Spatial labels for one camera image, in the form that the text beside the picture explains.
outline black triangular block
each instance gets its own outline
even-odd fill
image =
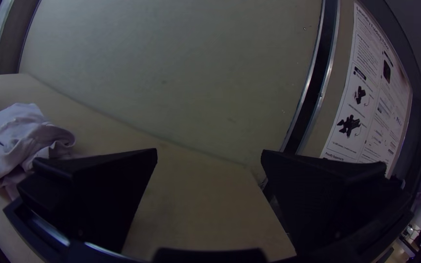
[[[33,161],[17,187],[24,203],[67,237],[121,252],[156,149],[71,160]]]

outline black figure illustration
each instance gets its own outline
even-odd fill
[[[342,129],[340,129],[339,131],[342,133],[347,133],[347,138],[350,138],[350,134],[352,133],[352,130],[355,128],[360,127],[360,119],[353,119],[353,115],[351,115],[350,117],[347,117],[344,120],[341,120],[337,126],[344,126]]]
[[[358,86],[358,91],[355,92],[355,99],[357,100],[357,104],[362,102],[362,97],[366,96],[366,91],[362,89],[361,86]]]

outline beige table surface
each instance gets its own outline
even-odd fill
[[[139,132],[54,92],[28,75],[0,75],[0,110],[16,102],[36,103],[50,121],[73,132],[76,153],[96,155],[157,148],[158,164],[123,254],[151,260],[159,247],[260,247],[270,261],[295,255],[254,178],[242,166]],[[0,195],[0,248],[11,262],[40,262],[3,214],[8,202]]]

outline poster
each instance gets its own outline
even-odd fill
[[[401,150],[412,90],[377,23],[358,3],[354,12],[344,92],[320,157],[352,163],[382,161],[388,174]]]

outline white cloth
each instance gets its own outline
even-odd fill
[[[18,196],[15,185],[32,169],[35,157],[66,158],[76,140],[57,127],[35,104],[16,103],[0,111],[0,187]]]

